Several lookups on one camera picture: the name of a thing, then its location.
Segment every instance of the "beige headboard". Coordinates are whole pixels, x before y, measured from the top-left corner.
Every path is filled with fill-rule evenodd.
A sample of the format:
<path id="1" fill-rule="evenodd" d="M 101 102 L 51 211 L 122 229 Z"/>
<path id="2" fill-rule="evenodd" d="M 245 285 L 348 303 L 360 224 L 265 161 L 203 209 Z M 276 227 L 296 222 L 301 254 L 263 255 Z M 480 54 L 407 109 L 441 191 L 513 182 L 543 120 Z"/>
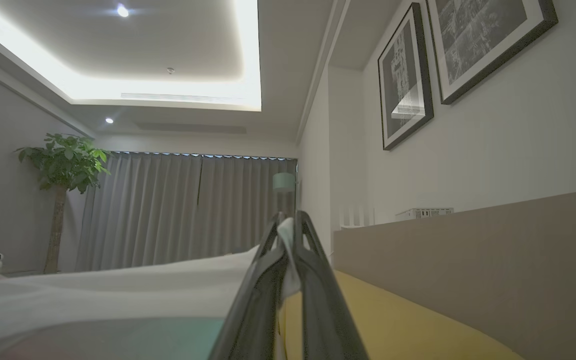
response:
<path id="1" fill-rule="evenodd" d="M 334 233 L 334 268 L 526 360 L 576 360 L 576 193 Z"/>

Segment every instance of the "foliage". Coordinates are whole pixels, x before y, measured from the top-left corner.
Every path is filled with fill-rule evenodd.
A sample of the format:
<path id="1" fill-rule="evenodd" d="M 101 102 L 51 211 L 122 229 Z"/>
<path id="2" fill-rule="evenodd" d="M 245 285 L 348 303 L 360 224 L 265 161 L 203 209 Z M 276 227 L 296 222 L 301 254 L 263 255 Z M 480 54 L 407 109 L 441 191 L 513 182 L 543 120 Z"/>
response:
<path id="1" fill-rule="evenodd" d="M 78 189 L 82 194 L 89 186 L 100 187 L 98 175 L 106 170 L 101 162 L 106 162 L 110 152 L 94 148 L 92 140 L 64 134 L 46 134 L 45 148 L 22 147 L 19 162 L 30 159 L 39 170 L 39 188 L 48 190 L 54 185 L 66 187 L 69 191 Z"/>

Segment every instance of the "black and white artwork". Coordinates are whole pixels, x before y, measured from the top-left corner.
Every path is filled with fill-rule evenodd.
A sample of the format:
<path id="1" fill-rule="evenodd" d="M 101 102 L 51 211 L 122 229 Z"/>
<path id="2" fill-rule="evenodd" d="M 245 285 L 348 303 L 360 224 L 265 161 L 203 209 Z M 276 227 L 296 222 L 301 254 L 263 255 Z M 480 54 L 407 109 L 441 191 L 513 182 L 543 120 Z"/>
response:
<path id="1" fill-rule="evenodd" d="M 557 23 L 552 0 L 427 0 L 427 7 L 443 104 Z"/>
<path id="2" fill-rule="evenodd" d="M 381 128 L 391 150 L 433 118 L 421 7 L 414 2 L 379 57 Z"/>

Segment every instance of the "gray curtain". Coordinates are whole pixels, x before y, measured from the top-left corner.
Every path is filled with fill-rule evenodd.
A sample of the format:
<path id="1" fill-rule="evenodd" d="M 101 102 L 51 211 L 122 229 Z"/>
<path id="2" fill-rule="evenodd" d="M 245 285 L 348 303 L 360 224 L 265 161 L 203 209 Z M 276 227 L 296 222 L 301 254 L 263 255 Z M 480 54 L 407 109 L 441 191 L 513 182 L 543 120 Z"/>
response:
<path id="1" fill-rule="evenodd" d="M 244 251 L 276 212 L 295 212 L 294 193 L 272 177 L 297 160 L 115 153 L 87 192 L 76 271 L 167 264 Z"/>

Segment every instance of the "white perforated box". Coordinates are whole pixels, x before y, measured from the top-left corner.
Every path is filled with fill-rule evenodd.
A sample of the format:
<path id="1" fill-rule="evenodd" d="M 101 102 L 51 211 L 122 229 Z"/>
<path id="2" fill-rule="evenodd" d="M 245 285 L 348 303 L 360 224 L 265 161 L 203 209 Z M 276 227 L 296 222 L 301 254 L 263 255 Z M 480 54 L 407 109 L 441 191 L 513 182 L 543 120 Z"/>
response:
<path id="1" fill-rule="evenodd" d="M 448 215 L 455 212 L 454 207 L 416 207 L 395 215 L 395 221 L 406 221 Z"/>

